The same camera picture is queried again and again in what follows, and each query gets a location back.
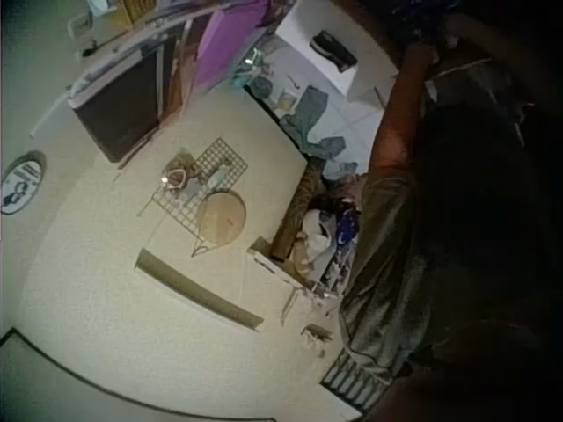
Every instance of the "white wall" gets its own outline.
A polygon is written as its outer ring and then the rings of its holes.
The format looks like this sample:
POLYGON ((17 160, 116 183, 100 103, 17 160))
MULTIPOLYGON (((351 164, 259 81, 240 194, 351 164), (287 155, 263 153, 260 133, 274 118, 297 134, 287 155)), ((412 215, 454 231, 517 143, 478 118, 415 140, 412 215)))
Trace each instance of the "white wall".
POLYGON ((300 332, 336 321, 299 302, 279 322, 290 287, 247 258, 258 236, 272 238, 301 178, 304 158, 250 99, 220 86, 186 110, 115 180, 105 158, 77 181, 29 273, 17 327, 63 365, 149 404, 229 418, 341 422, 355 411, 318 382, 324 359, 300 332), (198 156, 222 136, 248 163, 234 190, 246 205, 237 240, 190 258, 194 237, 156 205, 143 208, 160 171, 186 147, 198 156), (170 297, 135 273, 147 248, 191 280, 265 318, 260 333, 226 326, 170 297))
POLYGON ((84 0, 17 0, 2 4, 2 168, 29 150, 43 152, 47 173, 32 203, 2 217, 2 319, 13 325, 27 271, 77 178, 98 151, 67 105, 31 139, 29 132, 81 71, 67 20, 84 0))

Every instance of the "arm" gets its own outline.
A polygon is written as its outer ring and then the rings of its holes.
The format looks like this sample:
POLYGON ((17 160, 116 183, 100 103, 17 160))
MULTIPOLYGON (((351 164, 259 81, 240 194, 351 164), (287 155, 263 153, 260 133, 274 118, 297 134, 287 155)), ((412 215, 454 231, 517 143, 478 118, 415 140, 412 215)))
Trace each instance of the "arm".
POLYGON ((433 57, 431 46, 412 44, 406 49, 371 150, 369 174, 409 165, 424 81, 433 57))
POLYGON ((468 16, 445 19, 448 33, 466 39, 510 70, 526 92, 548 113, 561 113, 559 87, 551 72, 525 44, 468 16))

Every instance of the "wooden cutting board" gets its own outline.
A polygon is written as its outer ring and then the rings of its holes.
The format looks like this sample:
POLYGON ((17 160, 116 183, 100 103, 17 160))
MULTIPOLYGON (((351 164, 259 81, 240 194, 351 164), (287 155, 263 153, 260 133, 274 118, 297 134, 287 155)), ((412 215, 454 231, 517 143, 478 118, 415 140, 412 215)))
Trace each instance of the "wooden cutting board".
POLYGON ((195 218, 200 237, 217 246, 229 244, 245 226, 245 203, 233 193, 211 193, 201 202, 195 218))

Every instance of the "man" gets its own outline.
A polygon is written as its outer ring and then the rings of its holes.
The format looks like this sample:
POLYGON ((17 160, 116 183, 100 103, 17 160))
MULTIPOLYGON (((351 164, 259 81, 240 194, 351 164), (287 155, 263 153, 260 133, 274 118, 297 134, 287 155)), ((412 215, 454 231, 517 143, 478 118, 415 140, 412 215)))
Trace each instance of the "man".
MULTIPOLYGON (((537 107, 560 113, 556 83, 526 47, 465 16, 447 17, 446 27, 507 66, 537 107)), ((551 309, 545 292, 560 295, 553 229, 514 128, 490 109, 467 105, 436 107, 419 125, 434 57, 435 49, 419 42, 405 51, 371 152, 340 328, 349 354, 380 382, 391 384, 413 353, 438 341, 450 345, 440 360, 448 369, 415 370, 366 420, 498 416, 510 399, 530 392, 523 385, 536 386, 528 375, 539 371, 537 344, 551 309), (501 324, 475 324, 483 320, 501 324), (508 328, 515 326, 515 333, 508 328), (471 346, 457 346, 468 338, 471 346), (498 403, 476 398, 483 398, 479 388, 492 394, 504 387, 498 403), (450 409, 448 391, 456 392, 450 409)), ((436 354, 434 347, 428 361, 436 354)))

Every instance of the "round sticker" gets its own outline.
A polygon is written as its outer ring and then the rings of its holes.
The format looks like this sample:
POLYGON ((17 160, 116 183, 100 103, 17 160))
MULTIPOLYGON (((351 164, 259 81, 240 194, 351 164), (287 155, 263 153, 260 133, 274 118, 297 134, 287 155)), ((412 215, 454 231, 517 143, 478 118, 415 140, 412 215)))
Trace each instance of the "round sticker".
POLYGON ((2 182, 2 214, 16 214, 37 192, 43 170, 41 165, 33 160, 26 159, 16 164, 2 182))

